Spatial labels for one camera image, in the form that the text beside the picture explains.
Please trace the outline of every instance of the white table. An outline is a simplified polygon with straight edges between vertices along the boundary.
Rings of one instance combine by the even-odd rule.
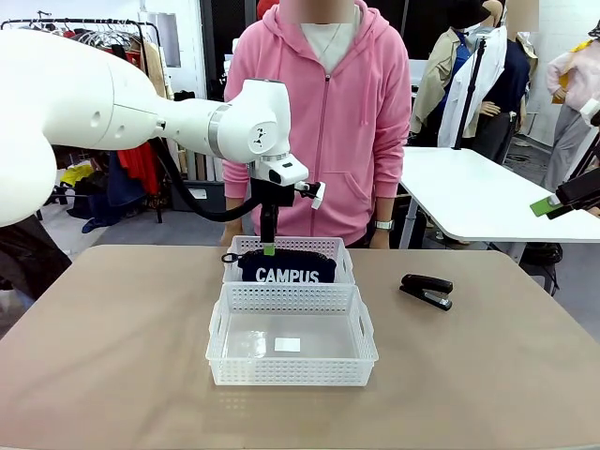
[[[427,60],[411,59],[409,60],[409,69],[411,71],[411,86],[418,87],[421,85],[423,75],[425,75],[425,67],[427,66]],[[412,98],[416,98],[416,92],[412,93]]]
[[[550,193],[472,150],[407,147],[401,183],[412,201],[400,248],[418,205],[454,239],[509,243],[517,263],[528,242],[600,243],[600,219],[585,211],[536,217],[530,206]]]

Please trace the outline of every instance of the hand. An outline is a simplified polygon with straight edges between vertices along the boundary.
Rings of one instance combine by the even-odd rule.
[[[500,108],[498,108],[493,101],[484,101],[481,104],[480,113],[483,115],[486,115],[488,117],[495,117],[498,114],[500,114],[500,112]]]
[[[554,93],[554,98],[556,98],[557,100],[560,100],[560,101],[565,101],[566,95],[567,95],[567,90],[564,89],[563,87],[561,87],[561,88],[559,88],[558,91],[556,91]]]
[[[242,228],[241,224],[228,223],[227,225],[225,225],[225,231],[221,236],[221,246],[226,248],[231,247],[234,237],[239,236],[241,234],[244,234],[244,229]]]
[[[387,230],[376,230],[371,239],[369,248],[377,250],[389,250],[390,249],[390,233]]]

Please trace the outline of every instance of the stapler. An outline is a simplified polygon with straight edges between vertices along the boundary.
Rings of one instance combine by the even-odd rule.
[[[454,284],[445,279],[407,275],[402,279],[400,290],[444,311],[452,307],[448,296],[454,290]]]

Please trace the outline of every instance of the white plastic basket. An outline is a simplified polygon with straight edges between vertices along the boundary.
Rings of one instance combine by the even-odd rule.
[[[209,329],[217,385],[365,386],[379,359],[349,284],[227,283]]]
[[[248,251],[261,248],[263,248],[263,244],[261,244],[261,238],[258,236],[235,236],[228,253],[242,255]],[[350,253],[344,246],[344,241],[338,237],[277,237],[275,239],[276,252],[278,248],[321,253],[337,264],[335,283],[355,284]],[[236,281],[242,281],[242,269],[238,267],[237,262],[225,264],[223,282]]]

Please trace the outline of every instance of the pink jacket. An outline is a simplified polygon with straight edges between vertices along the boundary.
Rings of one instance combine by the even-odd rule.
[[[397,194],[411,118],[408,54],[377,9],[355,3],[363,21],[331,77],[300,27],[279,18],[279,6],[251,25],[235,50],[225,99],[235,98],[248,78],[284,82],[292,107],[292,153],[308,167],[311,182],[327,185],[318,211],[299,196],[293,208],[280,209],[280,235],[341,237],[349,245],[365,234],[375,197]],[[245,197],[245,166],[225,163],[223,178],[227,197]],[[258,209],[252,214],[256,233]]]
[[[576,111],[593,99],[600,100],[600,40],[579,52],[564,53],[547,67],[547,88],[556,93],[559,78],[569,72],[565,103]]]

